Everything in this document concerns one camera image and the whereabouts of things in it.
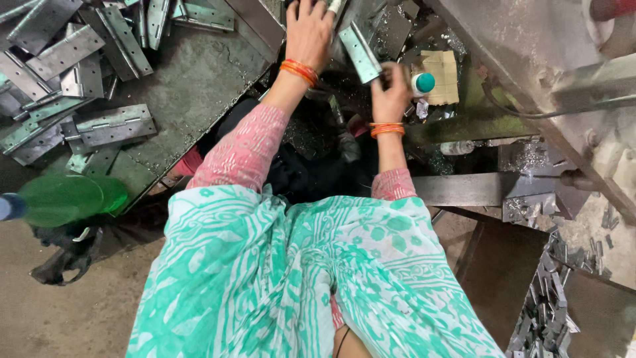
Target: green lid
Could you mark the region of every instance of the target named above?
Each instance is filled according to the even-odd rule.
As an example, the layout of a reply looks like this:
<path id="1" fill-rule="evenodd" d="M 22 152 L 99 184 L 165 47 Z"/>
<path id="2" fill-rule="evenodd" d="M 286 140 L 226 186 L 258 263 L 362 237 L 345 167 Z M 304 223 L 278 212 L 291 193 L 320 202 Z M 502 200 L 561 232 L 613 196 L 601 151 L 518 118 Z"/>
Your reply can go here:
<path id="1" fill-rule="evenodd" d="M 415 80 L 415 87 L 421 93 L 430 92 L 435 87 L 435 77 L 430 73 L 422 73 Z"/>

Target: bracelet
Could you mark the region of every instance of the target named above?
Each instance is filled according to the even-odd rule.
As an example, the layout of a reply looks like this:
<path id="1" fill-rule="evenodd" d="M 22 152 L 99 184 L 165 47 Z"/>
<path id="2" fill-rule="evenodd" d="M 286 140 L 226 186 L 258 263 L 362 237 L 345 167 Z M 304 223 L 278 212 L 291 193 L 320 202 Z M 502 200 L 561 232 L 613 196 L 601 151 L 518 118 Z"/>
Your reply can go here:
<path id="1" fill-rule="evenodd" d="M 307 81 L 307 83 L 309 83 L 309 87 L 313 87 L 316 85 L 316 82 L 318 82 L 318 74 L 316 71 L 308 65 L 302 64 L 298 61 L 285 60 L 280 65 L 280 69 L 284 69 L 296 76 L 302 77 L 305 81 Z"/>
<path id="2" fill-rule="evenodd" d="M 371 130 L 371 138 L 375 139 L 378 134 L 388 132 L 398 132 L 401 136 L 404 135 L 404 125 L 402 123 L 370 123 L 373 127 Z"/>

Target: right hand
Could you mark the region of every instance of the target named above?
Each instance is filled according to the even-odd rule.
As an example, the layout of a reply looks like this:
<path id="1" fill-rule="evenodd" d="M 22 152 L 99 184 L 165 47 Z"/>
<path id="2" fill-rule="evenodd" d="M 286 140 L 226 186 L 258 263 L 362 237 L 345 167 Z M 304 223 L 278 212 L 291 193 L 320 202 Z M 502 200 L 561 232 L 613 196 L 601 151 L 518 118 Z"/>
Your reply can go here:
<path id="1" fill-rule="evenodd" d="M 411 99 L 411 88 L 404 78 L 402 65 L 395 62 L 382 64 L 390 88 L 382 89 L 382 83 L 376 78 L 371 83 L 371 99 L 373 102 L 374 123 L 400 123 L 404 110 Z"/>
<path id="2" fill-rule="evenodd" d="M 298 61 L 320 73 L 329 57 L 331 28 L 336 13 L 327 11 L 327 2 L 294 1 L 287 9 L 288 60 Z"/>

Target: metal workbench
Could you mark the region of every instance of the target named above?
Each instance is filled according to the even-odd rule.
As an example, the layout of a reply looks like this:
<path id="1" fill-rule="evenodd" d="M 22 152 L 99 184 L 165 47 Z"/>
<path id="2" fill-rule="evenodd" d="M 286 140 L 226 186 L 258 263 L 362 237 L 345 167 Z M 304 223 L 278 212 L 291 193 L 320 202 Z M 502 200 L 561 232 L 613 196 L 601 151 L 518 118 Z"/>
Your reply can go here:
<path id="1" fill-rule="evenodd" d="M 0 12 L 23 2 L 7 0 L 0 4 Z M 122 150 L 111 169 L 135 198 L 152 188 L 276 58 L 285 30 L 265 5 L 259 0 L 228 4 L 236 11 L 235 32 L 173 26 L 158 51 L 146 51 L 152 75 L 124 82 L 112 101 L 99 100 L 79 111 L 148 105 L 158 134 Z M 0 27 L 3 49 L 10 46 L 4 38 L 15 24 L 14 20 Z M 10 131 L 5 124 L 0 134 Z M 34 167 L 63 171 L 70 155 L 68 149 L 54 150 Z"/>

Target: black cable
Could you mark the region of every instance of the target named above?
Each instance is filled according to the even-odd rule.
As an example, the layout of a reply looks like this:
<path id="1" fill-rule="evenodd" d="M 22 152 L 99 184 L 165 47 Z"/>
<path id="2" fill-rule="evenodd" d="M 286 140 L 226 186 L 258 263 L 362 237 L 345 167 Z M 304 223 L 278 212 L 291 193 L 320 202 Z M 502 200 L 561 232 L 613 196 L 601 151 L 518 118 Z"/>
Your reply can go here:
<path id="1" fill-rule="evenodd" d="M 561 112 L 555 111 L 555 112 L 551 112 L 551 113 L 541 113 L 541 114 L 538 114 L 538 115 L 529 115 L 529 114 L 526 114 L 526 113 L 513 111 L 513 110 L 510 110 L 510 109 L 502 106 L 501 104 L 499 104 L 499 102 L 497 101 L 495 96 L 492 94 L 492 88 L 490 87 L 490 85 L 488 83 L 483 82 L 481 84 L 481 87 L 483 88 L 483 93 L 486 95 L 486 98 L 488 98 L 488 100 L 492 104 L 494 104 L 495 107 L 497 107 L 498 109 L 508 113 L 509 115 L 513 115 L 515 117 L 521 117 L 521 118 L 526 118 L 526 119 L 546 119 L 546 118 L 551 118 L 551 117 L 556 117 L 556 116 L 567 114 L 567 112 L 565 112 L 565 111 L 561 111 Z"/>
<path id="2" fill-rule="evenodd" d="M 340 341 L 340 346 L 338 346 L 338 352 L 336 353 L 336 358 L 338 358 L 338 356 L 340 355 L 340 349 L 342 348 L 342 343 L 345 342 L 345 338 L 349 334 L 349 331 L 351 331 L 351 327 L 347 327 L 347 332 L 345 332 L 345 335 L 342 336 L 342 341 Z"/>
<path id="3" fill-rule="evenodd" d="M 603 100 L 603 101 L 600 101 L 600 102 L 593 103 L 593 104 L 591 104 L 591 105 L 589 105 L 587 107 L 582 107 L 582 108 L 578 108 L 578 109 L 554 111 L 554 112 L 550 112 L 550 113 L 541 113 L 541 114 L 536 114 L 536 115 L 530 115 L 530 114 L 526 114 L 526 113 L 521 113 L 521 112 L 518 112 L 518 111 L 510 110 L 509 108 L 506 108 L 506 107 L 502 106 L 501 104 L 499 104 L 499 102 L 497 101 L 495 96 L 492 94 L 492 88 L 491 88 L 491 86 L 488 83 L 483 82 L 481 84 L 481 87 L 483 88 L 483 93 L 486 95 L 486 98 L 488 98 L 488 100 L 492 104 L 494 104 L 495 107 L 497 107 L 498 109 L 506 112 L 509 115 L 513 115 L 515 117 L 520 117 L 520 118 L 525 118 L 525 119 L 546 119 L 546 118 L 551 118 L 551 117 L 557 117 L 557 116 L 560 116 L 560 115 L 571 115 L 571 114 L 581 113 L 581 112 L 608 110 L 608 109 L 613 109 L 613 108 L 618 108 L 618 107 L 625 107 L 625 106 L 636 106 L 636 95 L 632 94 L 632 95 L 629 95 L 629 96 L 606 99 L 606 100 Z"/>

